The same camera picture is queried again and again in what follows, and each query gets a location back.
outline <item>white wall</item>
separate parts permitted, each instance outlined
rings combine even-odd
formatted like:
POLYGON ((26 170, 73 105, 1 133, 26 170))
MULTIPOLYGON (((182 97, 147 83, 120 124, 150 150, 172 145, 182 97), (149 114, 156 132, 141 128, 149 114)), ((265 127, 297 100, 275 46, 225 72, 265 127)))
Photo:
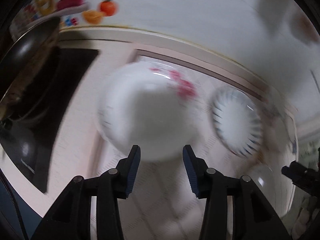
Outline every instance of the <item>white wall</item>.
MULTIPOLYGON (((102 0, 85 1, 97 10, 102 0)), ((197 43, 237 61, 280 90, 298 109, 298 124, 320 114, 320 97, 310 73, 319 67, 320 45, 301 28, 293 0, 115 1, 119 11, 104 17, 101 25, 140 28, 197 43)), ((71 17, 88 25, 81 14, 71 17)))

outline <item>black clamp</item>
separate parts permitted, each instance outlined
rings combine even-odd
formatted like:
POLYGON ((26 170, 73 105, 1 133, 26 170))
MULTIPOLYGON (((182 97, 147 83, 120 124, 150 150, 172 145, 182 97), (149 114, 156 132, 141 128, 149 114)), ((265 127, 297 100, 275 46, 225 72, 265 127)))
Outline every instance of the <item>black clamp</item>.
POLYGON ((183 148, 183 162, 192 192, 207 203, 200 240, 225 240, 227 233, 227 196, 233 197, 233 240, 291 240, 271 204, 248 176, 226 177, 208 168, 190 145, 183 148))
POLYGON ((290 166, 284 166, 282 174, 292 180, 292 183, 311 196, 320 197, 320 172, 309 169, 293 161, 290 166))
POLYGON ((132 192, 140 163, 140 147, 100 177, 74 177, 41 220, 31 240, 90 239, 91 197, 97 196, 98 239, 123 240, 118 198, 132 192))

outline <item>cable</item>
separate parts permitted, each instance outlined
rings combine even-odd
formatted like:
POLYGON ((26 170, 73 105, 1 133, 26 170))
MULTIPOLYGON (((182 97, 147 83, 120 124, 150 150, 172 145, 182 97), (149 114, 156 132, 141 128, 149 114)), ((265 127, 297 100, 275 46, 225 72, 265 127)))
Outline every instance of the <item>cable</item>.
POLYGON ((17 214, 17 218, 18 218, 18 221, 19 221, 19 225, 20 225, 20 229, 22 231, 22 235, 23 235, 23 238, 25 240, 29 240, 29 237, 28 237, 28 234, 27 234, 27 231, 26 231, 26 228, 24 226, 24 223, 23 223, 23 220, 22 220, 22 216, 21 216, 21 213, 20 213, 20 210, 19 210, 19 206, 18 206, 18 203, 13 195, 13 192, 7 182, 7 179, 5 177, 5 175, 3 174, 2 170, 0 169, 0 180, 1 182, 3 183, 5 189, 7 190, 10 198, 11 198, 11 201, 13 203, 13 206, 14 206, 14 209, 16 211, 16 214, 17 214))

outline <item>wall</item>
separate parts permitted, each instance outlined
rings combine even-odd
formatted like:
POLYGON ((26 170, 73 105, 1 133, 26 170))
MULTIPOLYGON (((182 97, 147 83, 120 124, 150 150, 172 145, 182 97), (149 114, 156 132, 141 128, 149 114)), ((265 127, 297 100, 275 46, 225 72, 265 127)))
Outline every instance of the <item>wall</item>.
MULTIPOLYGON (((13 32, 41 21, 29 18, 41 17, 39 5, 46 9, 47 1, 38 0, 36 5, 31 0, 33 9, 27 10, 27 17, 26 10, 21 12, 13 32)), ((53 14, 63 12, 57 10, 58 1, 49 8, 53 14)), ((197 43, 237 61, 280 90, 298 109, 298 124, 320 114, 310 72, 319 66, 319 36, 293 0, 113 0, 117 11, 112 16, 100 12, 102 1, 83 0, 65 9, 68 15, 62 17, 61 27, 124 26, 197 43), (81 10, 87 12, 73 13, 81 10)), ((113 5, 104 5, 111 5, 111 10, 104 10, 112 14, 113 5)))

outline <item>fruit sticker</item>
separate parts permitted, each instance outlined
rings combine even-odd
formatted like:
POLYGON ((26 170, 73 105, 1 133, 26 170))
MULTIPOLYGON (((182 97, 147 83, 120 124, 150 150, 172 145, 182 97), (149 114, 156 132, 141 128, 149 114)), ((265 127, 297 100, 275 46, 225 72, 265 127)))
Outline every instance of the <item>fruit sticker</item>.
POLYGON ((90 24, 99 24, 102 21, 104 16, 103 12, 97 12, 95 10, 89 10, 82 12, 82 17, 86 20, 86 22, 90 24))
POLYGON ((118 5, 113 0, 104 0, 99 7, 105 16, 112 16, 116 13, 118 5))
POLYGON ((73 17, 71 19, 70 19, 70 17, 68 17, 65 21, 61 21, 60 22, 61 28, 70 27, 70 26, 76 26, 78 24, 79 24, 78 18, 76 18, 76 17, 73 17))
POLYGON ((36 0, 36 5, 43 16, 52 14, 54 10, 53 0, 36 0))

